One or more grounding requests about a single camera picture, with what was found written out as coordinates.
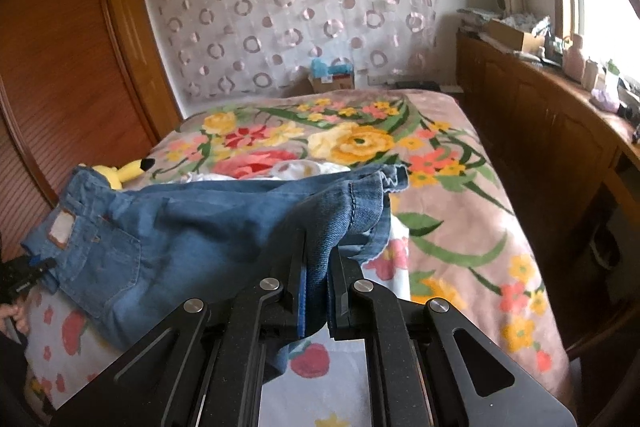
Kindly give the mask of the person left hand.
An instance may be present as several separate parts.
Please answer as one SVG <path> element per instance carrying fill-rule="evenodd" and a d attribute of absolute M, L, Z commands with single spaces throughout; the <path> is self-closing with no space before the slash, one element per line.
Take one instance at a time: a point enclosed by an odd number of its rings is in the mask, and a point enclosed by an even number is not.
<path fill-rule="evenodd" d="M 13 303 L 2 303 L 0 317 L 2 335 L 10 336 L 12 331 L 25 336 L 29 334 L 27 301 L 24 296 L 18 297 Z"/>

